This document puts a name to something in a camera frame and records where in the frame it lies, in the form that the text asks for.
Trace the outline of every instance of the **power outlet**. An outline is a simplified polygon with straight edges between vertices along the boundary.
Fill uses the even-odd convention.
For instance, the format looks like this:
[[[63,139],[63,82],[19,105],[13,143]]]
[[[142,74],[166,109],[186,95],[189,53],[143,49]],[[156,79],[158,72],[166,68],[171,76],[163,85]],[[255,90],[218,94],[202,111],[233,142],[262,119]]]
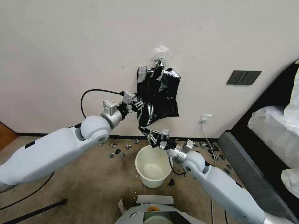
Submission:
[[[198,123],[208,123],[208,120],[210,120],[212,116],[211,114],[203,114]]]

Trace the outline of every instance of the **white bucket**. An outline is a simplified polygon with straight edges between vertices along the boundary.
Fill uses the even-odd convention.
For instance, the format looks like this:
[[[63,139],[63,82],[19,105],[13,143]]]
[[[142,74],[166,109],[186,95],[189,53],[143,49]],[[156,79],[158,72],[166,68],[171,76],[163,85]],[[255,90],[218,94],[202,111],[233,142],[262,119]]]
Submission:
[[[157,188],[171,172],[168,155],[159,147],[143,147],[135,158],[135,166],[143,184],[149,188]]]

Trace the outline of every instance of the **silver metal joint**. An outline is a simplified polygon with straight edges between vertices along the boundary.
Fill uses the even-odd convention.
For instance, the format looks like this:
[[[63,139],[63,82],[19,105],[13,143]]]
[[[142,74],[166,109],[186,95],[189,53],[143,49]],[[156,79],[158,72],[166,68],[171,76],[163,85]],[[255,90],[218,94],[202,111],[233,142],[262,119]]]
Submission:
[[[110,124],[111,129],[114,129],[122,120],[122,114],[117,109],[117,104],[110,100],[104,100],[104,112],[101,113],[101,117],[105,118]]]
[[[192,150],[193,148],[193,141],[187,140],[184,143],[184,146],[181,147],[179,144],[175,147],[175,149],[168,149],[167,154],[173,158],[173,160],[179,164],[182,165],[183,161],[187,157],[187,153]]]
[[[126,91],[124,93],[124,96],[122,97],[122,102],[126,105],[129,105],[129,104],[133,103],[134,99],[135,99],[135,94],[129,93],[128,91]]]

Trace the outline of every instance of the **baseboard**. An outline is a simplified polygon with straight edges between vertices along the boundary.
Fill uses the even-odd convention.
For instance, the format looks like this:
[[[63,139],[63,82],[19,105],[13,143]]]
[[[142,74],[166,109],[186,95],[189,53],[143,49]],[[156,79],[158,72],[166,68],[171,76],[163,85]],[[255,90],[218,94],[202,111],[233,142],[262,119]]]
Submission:
[[[17,132],[16,133],[18,136],[34,136],[34,137],[43,137],[47,134],[45,133],[20,133],[20,132]],[[139,140],[142,140],[142,139],[146,139],[145,136],[136,136],[136,135],[110,135],[109,138],[112,138],[112,139],[139,139]],[[186,138],[186,137],[170,137],[171,140],[175,140],[175,139],[179,139],[180,141],[185,141],[187,139],[190,139],[191,141],[194,141],[194,142],[204,142],[206,141],[205,138]],[[218,138],[208,138],[209,141],[211,142],[216,142],[218,141]]]

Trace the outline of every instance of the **beige carpet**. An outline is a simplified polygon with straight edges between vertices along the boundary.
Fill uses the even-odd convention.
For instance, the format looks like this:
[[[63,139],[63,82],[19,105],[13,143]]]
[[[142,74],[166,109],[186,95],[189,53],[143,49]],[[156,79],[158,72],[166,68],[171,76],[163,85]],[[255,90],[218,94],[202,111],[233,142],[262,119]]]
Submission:
[[[18,137],[0,152],[0,164],[4,163],[15,150],[37,139],[36,137]],[[143,186],[135,169],[135,156],[138,151],[148,145],[146,140],[134,144],[133,140],[109,139],[103,146],[97,145],[86,151],[80,158],[57,170],[48,184],[32,197],[0,211],[0,223],[9,221],[26,213],[40,209],[52,203],[68,199],[66,205],[51,209],[22,223],[114,223],[121,213],[117,203],[123,198],[125,208],[136,202],[138,194],[172,195],[174,207],[206,223],[211,223],[210,196],[203,190],[200,183],[192,176],[177,176],[171,173],[156,189]],[[110,153],[119,148],[125,157],[116,155],[109,158]],[[209,163],[213,163],[211,154],[206,149],[200,151]],[[227,159],[219,159],[217,167],[223,169],[230,163]],[[174,165],[178,172],[182,169]],[[231,176],[243,185],[233,169]],[[0,194],[0,207],[17,201],[39,188],[48,177],[42,180],[20,184],[10,191]],[[168,186],[170,179],[174,186]],[[215,224],[225,223],[224,210],[214,201]],[[239,223],[228,215],[229,224]]]

